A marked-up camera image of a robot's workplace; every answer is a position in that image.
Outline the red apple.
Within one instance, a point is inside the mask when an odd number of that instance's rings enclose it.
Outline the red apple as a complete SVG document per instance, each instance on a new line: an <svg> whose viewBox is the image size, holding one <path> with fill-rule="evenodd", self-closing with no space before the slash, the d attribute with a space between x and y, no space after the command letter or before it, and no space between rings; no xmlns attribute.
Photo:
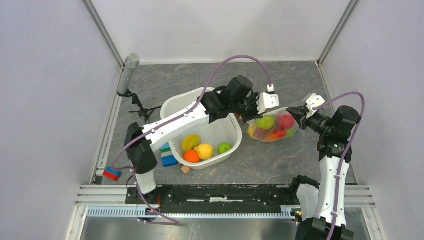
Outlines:
<svg viewBox="0 0 424 240"><path fill-rule="evenodd" d="M277 124L281 130L292 129L295 123L296 123L295 119L290 114L277 116Z"/></svg>

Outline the yellow apple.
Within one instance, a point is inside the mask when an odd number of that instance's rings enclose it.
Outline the yellow apple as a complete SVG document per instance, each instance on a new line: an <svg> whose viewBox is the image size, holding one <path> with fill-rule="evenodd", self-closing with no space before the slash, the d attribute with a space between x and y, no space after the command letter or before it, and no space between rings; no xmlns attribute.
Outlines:
<svg viewBox="0 0 424 240"><path fill-rule="evenodd" d="M249 126L249 127L248 127L248 129L247 129L247 133L248 133L248 135L249 135L251 138L253 138L253 139L255 139L255 138L256 138L256 137L254 136L255 129L254 129L253 127Z"/></svg>

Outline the green apple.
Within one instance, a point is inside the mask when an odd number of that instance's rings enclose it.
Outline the green apple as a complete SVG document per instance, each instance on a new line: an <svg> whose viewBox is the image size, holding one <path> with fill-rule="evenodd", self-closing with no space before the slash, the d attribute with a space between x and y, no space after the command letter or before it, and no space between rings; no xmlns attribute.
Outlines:
<svg viewBox="0 0 424 240"><path fill-rule="evenodd" d="M255 124L257 128L270 130L275 125L275 118L273 115L264 115L262 118L257 118Z"/></svg>

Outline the green pear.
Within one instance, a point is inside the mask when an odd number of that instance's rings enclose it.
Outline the green pear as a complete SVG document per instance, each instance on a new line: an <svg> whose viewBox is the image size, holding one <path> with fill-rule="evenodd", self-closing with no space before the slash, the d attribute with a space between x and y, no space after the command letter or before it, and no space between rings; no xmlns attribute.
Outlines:
<svg viewBox="0 0 424 240"><path fill-rule="evenodd" d="M289 137L291 137L291 136L293 136L294 134L295 134L295 132L296 132L296 128L295 127L292 127L292 128L290 128L290 129L286 129L285 130L285 132L286 132L286 138L289 138Z"/></svg>

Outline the red grape bunch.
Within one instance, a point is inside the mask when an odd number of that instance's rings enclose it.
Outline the red grape bunch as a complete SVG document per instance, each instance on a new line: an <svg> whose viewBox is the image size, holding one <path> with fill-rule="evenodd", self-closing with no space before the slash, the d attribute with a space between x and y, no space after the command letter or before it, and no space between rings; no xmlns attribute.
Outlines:
<svg viewBox="0 0 424 240"><path fill-rule="evenodd" d="M261 127L256 127L253 131L253 136L259 140L259 141L263 141L267 138L268 134L269 134L270 130L269 129L263 129Z"/></svg>

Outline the clear dotted zip bag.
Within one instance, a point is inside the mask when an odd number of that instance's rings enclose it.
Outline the clear dotted zip bag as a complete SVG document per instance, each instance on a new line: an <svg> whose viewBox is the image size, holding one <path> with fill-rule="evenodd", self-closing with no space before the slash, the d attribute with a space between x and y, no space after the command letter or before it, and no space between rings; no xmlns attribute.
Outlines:
<svg viewBox="0 0 424 240"><path fill-rule="evenodd" d="M288 115L289 113L286 111L286 109L287 109L287 107L279 108L279 109L273 110L271 112L267 112L267 113L265 113L263 115L263 116L272 115L275 118L275 125L274 125L274 127L272 129L270 129L270 132L269 133L272 133L273 131L279 131L279 130L281 130L279 128L279 126L278 126L278 123L277 123L277 116ZM257 127L256 124L255 124L255 120L256 119L251 120L251 121L248 122L249 127L253 127L254 129ZM297 132L297 130L299 129L299 125L298 125L297 122L295 122L293 128L296 128L296 132ZM259 142L262 142L262 143L270 143L270 142L264 142L264 140L258 140L256 138L254 140L259 141Z"/></svg>

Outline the red orange mango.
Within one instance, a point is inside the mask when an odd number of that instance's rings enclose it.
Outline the red orange mango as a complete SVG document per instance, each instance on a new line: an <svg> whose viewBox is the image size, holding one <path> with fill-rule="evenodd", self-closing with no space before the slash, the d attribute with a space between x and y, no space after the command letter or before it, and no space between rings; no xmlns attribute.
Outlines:
<svg viewBox="0 0 424 240"><path fill-rule="evenodd" d="M272 143L279 140L284 139L287 136L287 132L285 130L277 130L270 132L264 139L265 143Z"/></svg>

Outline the small green lime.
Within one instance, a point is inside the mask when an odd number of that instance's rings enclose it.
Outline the small green lime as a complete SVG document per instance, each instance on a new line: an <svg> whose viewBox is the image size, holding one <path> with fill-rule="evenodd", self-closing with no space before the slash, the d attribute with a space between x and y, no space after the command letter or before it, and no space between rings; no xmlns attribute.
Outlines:
<svg viewBox="0 0 424 240"><path fill-rule="evenodd" d="M224 154L224 153L230 151L232 148L233 148L233 146L230 143L222 142L218 145L217 152L218 152L219 155L221 155L221 154Z"/></svg>

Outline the yellow bumpy lemon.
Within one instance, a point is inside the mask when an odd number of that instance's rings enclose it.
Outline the yellow bumpy lemon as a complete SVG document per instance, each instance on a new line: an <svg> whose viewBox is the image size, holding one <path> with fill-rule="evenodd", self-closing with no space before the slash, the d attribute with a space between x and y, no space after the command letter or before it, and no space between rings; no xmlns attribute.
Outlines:
<svg viewBox="0 0 424 240"><path fill-rule="evenodd" d="M201 160L209 160L214 156L214 147L207 143L202 143L193 149Z"/></svg>

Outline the yellow starfruit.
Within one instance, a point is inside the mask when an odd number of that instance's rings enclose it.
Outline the yellow starfruit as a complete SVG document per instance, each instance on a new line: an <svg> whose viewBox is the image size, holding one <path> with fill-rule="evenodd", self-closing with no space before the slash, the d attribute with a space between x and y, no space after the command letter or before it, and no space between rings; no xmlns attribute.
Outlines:
<svg viewBox="0 0 424 240"><path fill-rule="evenodd" d="M182 150L184 152L187 152L189 150L192 150L193 148L197 147L200 143L200 136L197 134L192 134L187 136L183 141L182 141Z"/></svg>

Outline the orange fruit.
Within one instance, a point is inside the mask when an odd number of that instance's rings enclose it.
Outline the orange fruit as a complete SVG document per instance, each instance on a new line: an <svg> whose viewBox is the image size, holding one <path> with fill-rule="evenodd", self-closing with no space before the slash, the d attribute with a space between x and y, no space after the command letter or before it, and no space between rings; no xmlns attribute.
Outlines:
<svg viewBox="0 0 424 240"><path fill-rule="evenodd" d="M193 149L186 151L183 155L183 159L188 163L199 163L201 161L197 152Z"/></svg>

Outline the small wooden cube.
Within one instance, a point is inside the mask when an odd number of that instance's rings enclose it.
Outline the small wooden cube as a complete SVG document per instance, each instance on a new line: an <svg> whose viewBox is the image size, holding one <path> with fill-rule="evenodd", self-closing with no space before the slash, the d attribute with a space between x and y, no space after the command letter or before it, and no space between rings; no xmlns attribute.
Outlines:
<svg viewBox="0 0 424 240"><path fill-rule="evenodd" d="M187 175L190 171L191 171L192 169L189 167L189 166L186 166L186 165L183 165L182 167L181 167L181 171L185 174L185 175Z"/></svg>

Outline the black microphone tripod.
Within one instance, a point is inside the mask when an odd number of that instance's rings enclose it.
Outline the black microphone tripod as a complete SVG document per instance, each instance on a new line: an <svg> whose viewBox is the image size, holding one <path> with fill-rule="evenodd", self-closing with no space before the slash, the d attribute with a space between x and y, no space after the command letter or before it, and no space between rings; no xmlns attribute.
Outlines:
<svg viewBox="0 0 424 240"><path fill-rule="evenodd" d="M118 92L117 95L122 98L131 98L131 103L133 105L136 105L139 108L139 110L129 111L129 113L136 113L140 118L144 120L145 124L148 123L154 111L162 107L162 105L156 106L153 108L143 107L143 104L141 103L138 95L136 93L131 92L129 89L127 89L124 93Z"/></svg>

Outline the grey microphone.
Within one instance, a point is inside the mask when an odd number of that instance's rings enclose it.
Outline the grey microphone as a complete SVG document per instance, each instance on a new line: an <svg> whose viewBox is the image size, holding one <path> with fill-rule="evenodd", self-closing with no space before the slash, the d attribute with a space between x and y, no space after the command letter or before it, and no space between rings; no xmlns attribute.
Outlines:
<svg viewBox="0 0 424 240"><path fill-rule="evenodd" d="M117 94L119 96L123 96L126 94L130 82L133 78L133 75L139 66L140 57L137 54L131 53L127 56L127 58L125 59L125 66L122 73L122 77L118 86Z"/></svg>

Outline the red blue block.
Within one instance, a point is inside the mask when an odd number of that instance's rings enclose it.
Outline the red blue block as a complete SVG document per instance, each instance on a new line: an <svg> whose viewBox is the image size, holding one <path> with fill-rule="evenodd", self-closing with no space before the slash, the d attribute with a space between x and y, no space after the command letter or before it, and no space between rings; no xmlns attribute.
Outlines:
<svg viewBox="0 0 424 240"><path fill-rule="evenodd" d="M110 166L107 166L103 170L102 176L117 182L121 178L122 172L118 170L113 170Z"/></svg>

